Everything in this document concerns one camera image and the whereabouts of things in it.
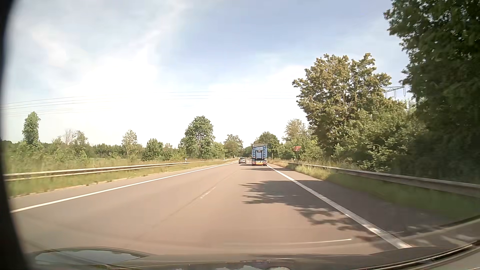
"grass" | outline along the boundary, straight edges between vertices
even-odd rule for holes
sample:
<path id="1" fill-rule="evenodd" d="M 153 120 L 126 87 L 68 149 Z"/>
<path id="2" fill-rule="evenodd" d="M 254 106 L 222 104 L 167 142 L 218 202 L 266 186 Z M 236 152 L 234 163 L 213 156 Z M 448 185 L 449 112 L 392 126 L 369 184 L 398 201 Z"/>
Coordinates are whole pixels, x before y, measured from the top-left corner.
<path id="1" fill-rule="evenodd" d="M 42 172 L 55 170 L 70 170 L 83 168 L 100 168 L 100 167 L 116 167 L 129 165 L 143 165 L 143 164 L 158 164 L 158 163 L 174 163 L 184 162 L 185 160 L 167 160 L 167 161 L 141 161 L 131 159 L 114 159 L 114 158 L 87 158 L 84 160 L 67 160 L 64 162 L 56 162 L 52 159 L 28 159 L 15 160 L 14 158 L 5 158 L 6 173 L 16 172 Z M 188 159 L 187 162 L 200 161 L 198 159 Z"/>
<path id="2" fill-rule="evenodd" d="M 427 210 L 457 221 L 480 214 L 480 198 L 355 175 L 334 173 L 322 168 L 288 164 L 281 161 L 269 162 L 350 189 L 366 192 L 385 201 Z"/>
<path id="3" fill-rule="evenodd" d="M 115 179 L 121 178 L 133 178 L 139 176 L 146 176 L 154 173 L 161 172 L 173 172 L 180 171 L 184 169 L 191 169 L 195 167 L 202 167 L 208 165 L 215 165 L 224 163 L 222 160 L 213 160 L 209 162 L 198 162 L 198 163 L 189 163 L 175 166 L 167 167 L 157 167 L 157 168 L 147 168 L 147 169 L 138 169 L 132 171 L 119 171 L 119 172 L 101 172 L 93 173 L 86 175 L 72 175 L 72 176 L 61 176 L 61 177 L 52 177 L 52 178 L 41 178 L 41 179 L 27 179 L 19 181 L 10 181 L 7 182 L 7 188 L 9 196 L 21 196 L 27 195 L 30 193 L 41 193 L 58 188 L 77 186 L 77 185 L 89 185 L 96 184 L 99 182 L 111 182 Z"/>

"highway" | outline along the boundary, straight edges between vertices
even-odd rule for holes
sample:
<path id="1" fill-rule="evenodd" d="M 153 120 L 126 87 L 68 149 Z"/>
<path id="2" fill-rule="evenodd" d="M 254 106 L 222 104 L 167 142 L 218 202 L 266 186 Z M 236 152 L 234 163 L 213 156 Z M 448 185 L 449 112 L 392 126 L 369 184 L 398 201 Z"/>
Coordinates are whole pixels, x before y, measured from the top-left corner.
<path id="1" fill-rule="evenodd" d="M 416 237 L 451 221 L 272 164 L 229 162 L 10 204 L 26 252 L 107 246 L 154 254 L 370 254 L 468 242 L 458 233 Z"/>

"sky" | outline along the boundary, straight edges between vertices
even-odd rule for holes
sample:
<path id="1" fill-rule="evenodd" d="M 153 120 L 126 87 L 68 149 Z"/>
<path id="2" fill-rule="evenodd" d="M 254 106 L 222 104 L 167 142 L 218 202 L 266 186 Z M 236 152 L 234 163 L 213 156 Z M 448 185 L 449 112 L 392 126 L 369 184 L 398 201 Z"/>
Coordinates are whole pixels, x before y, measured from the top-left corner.
<path id="1" fill-rule="evenodd" d="M 21 140 L 25 117 L 36 111 L 42 142 L 72 129 L 91 145 L 121 144 L 132 129 L 143 145 L 156 138 L 176 146 L 201 115 L 218 142 L 234 134 L 247 146 L 264 131 L 281 138 L 288 120 L 306 122 L 291 83 L 316 57 L 370 52 L 377 70 L 400 85 L 408 58 L 388 34 L 390 6 L 18 0 L 8 25 L 1 136 Z"/>

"truck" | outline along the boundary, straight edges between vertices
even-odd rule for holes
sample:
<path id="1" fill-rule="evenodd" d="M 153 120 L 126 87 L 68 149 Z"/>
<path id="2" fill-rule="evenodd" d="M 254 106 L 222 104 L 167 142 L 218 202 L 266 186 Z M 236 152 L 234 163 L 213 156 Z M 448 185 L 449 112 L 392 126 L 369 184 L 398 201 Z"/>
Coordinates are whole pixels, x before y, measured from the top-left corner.
<path id="1" fill-rule="evenodd" d="M 251 144 L 252 146 L 252 166 L 267 165 L 267 146 L 268 144 Z"/>

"guardrail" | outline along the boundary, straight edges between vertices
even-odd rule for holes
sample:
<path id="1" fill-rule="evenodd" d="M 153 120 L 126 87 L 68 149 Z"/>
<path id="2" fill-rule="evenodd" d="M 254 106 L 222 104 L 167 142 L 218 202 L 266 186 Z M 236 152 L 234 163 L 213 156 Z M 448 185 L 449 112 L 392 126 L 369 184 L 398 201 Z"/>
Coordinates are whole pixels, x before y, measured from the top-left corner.
<path id="1" fill-rule="evenodd" d="M 353 170 L 353 169 L 344 169 L 344 168 L 338 168 L 338 167 L 313 165 L 313 164 L 306 164 L 306 163 L 295 163 L 295 162 L 288 162 L 288 161 L 282 161 L 282 160 L 272 160 L 272 161 L 303 165 L 303 166 L 320 167 L 323 169 L 332 170 L 337 173 L 344 173 L 349 175 L 372 178 L 372 179 L 381 180 L 381 181 L 393 182 L 397 184 L 412 185 L 412 186 L 417 186 L 422 188 L 428 188 L 428 189 L 433 189 L 438 191 L 444 191 L 444 192 L 450 192 L 450 193 L 456 193 L 456 194 L 480 198 L 480 184 L 454 182 L 454 181 L 447 181 L 447 180 L 414 177 L 414 176 L 390 174 L 390 173 L 383 173 L 383 172 L 369 172 L 369 171 L 361 171 L 361 170 Z"/>
<path id="2" fill-rule="evenodd" d="M 234 160 L 234 159 L 142 164 L 142 165 L 130 165 L 130 166 L 85 168 L 85 169 L 71 169 L 71 170 L 58 170 L 58 171 L 45 171 L 45 172 L 19 172 L 19 173 L 4 174 L 4 177 L 5 177 L 5 181 L 19 181 L 19 180 L 27 180 L 27 179 L 50 178 L 50 177 L 70 176 L 70 175 L 101 173 L 101 172 L 118 172 L 118 171 L 149 169 L 149 168 L 157 168 L 157 167 L 178 166 L 178 165 L 201 163 L 201 162 L 220 162 L 220 161 L 226 162 L 229 160 Z"/>

